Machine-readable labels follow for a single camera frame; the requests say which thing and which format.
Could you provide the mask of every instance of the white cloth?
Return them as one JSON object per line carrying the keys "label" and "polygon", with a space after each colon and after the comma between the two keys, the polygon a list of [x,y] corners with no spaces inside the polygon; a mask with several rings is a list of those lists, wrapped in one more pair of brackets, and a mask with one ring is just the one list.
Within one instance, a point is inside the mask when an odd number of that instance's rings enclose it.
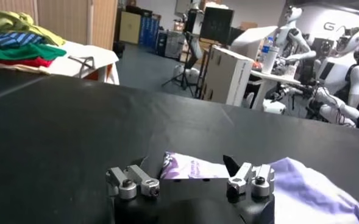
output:
{"label": "white cloth", "polygon": [[117,55],[110,50],[103,49],[101,47],[92,46],[92,45],[83,45],[78,44],[72,41],[67,41],[63,46],[52,46],[63,49],[66,51],[66,55],[56,58],[50,67],[40,68],[49,74],[56,75],[65,75],[71,77],[78,77],[80,68],[82,64],[70,59],[69,56],[80,58],[80,57],[93,57],[95,68],[89,69],[84,67],[82,70],[82,78],[90,74],[91,72],[104,68],[108,65],[113,65],[111,74],[108,75],[107,79],[104,80],[105,83],[111,83],[119,85],[119,78],[117,68],[115,63],[119,60]]}

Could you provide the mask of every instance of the yellow shirt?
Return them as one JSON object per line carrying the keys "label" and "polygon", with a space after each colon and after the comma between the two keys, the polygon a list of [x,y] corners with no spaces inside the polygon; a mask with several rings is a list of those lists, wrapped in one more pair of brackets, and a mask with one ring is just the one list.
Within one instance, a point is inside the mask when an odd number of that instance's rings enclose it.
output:
{"label": "yellow shirt", "polygon": [[0,11],[0,33],[19,31],[31,32],[42,36],[49,44],[61,46],[65,40],[51,31],[34,25],[31,16],[25,13]]}

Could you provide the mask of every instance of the humanoid robot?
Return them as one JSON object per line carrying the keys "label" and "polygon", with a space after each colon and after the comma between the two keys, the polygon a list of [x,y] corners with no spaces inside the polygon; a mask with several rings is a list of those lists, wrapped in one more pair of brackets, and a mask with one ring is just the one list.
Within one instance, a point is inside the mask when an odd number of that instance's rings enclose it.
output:
{"label": "humanoid robot", "polygon": [[[286,86],[280,91],[279,97],[308,91],[313,100],[323,103],[319,109],[323,118],[333,124],[355,127],[353,120],[359,118],[356,109],[359,104],[359,65],[354,59],[354,50],[359,47],[359,27],[345,29],[337,43],[337,55],[327,57],[315,71],[318,85]],[[347,103],[334,96],[346,87]]]}
{"label": "humanoid robot", "polygon": [[[290,7],[285,14],[286,25],[278,30],[274,45],[279,47],[279,56],[287,63],[316,56],[316,51],[311,51],[308,43],[302,36],[302,32],[296,27],[296,21],[300,18],[301,14],[302,9]],[[297,43],[302,53],[291,55],[295,43]]]}

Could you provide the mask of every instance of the wall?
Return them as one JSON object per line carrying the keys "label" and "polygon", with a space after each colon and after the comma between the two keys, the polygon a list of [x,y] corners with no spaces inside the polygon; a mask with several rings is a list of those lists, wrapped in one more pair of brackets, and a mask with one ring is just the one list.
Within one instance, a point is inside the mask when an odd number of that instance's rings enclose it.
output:
{"label": "wall", "polygon": [[37,23],[37,9],[34,0],[0,0],[0,10],[24,12],[29,14]]}
{"label": "wall", "polygon": [[137,6],[142,9],[152,10],[155,14],[162,16],[160,25],[165,29],[174,28],[174,19],[179,19],[175,15],[176,0],[138,0]]}
{"label": "wall", "polygon": [[92,44],[113,49],[114,29],[117,18],[117,0],[95,0]]}
{"label": "wall", "polygon": [[[359,27],[359,16],[350,12],[330,9],[321,6],[306,6],[303,7],[303,14],[297,21],[297,27],[303,33],[310,33],[318,38],[332,38],[335,36],[335,31],[341,26],[347,28]],[[325,30],[325,23],[333,23],[334,31]]]}
{"label": "wall", "polygon": [[[162,16],[160,25],[172,29],[176,0],[138,0],[137,6],[152,10]],[[224,5],[235,11],[232,26],[238,27],[242,21],[255,22],[258,26],[274,26],[278,24],[285,0],[222,0]]]}
{"label": "wall", "polygon": [[40,26],[66,40],[87,44],[88,0],[37,0]]}
{"label": "wall", "polygon": [[235,11],[233,27],[243,21],[264,27],[278,25],[285,0],[222,0],[222,3]]}

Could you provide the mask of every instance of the screw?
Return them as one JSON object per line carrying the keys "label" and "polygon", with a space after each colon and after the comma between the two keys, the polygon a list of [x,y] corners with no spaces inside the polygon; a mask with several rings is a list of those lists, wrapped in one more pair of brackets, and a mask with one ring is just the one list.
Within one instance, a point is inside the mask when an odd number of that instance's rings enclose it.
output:
{"label": "screw", "polygon": [[256,177],[255,178],[255,184],[262,185],[266,182],[266,180],[263,177]]}
{"label": "screw", "polygon": [[133,181],[126,179],[123,181],[123,187],[130,187],[133,184]]}
{"label": "screw", "polygon": [[238,188],[238,186],[230,186],[230,187],[228,187],[227,196],[229,198],[239,196],[239,188]]}
{"label": "screw", "polygon": [[149,193],[152,197],[158,197],[160,189],[158,187],[151,188],[151,190],[149,190]]}

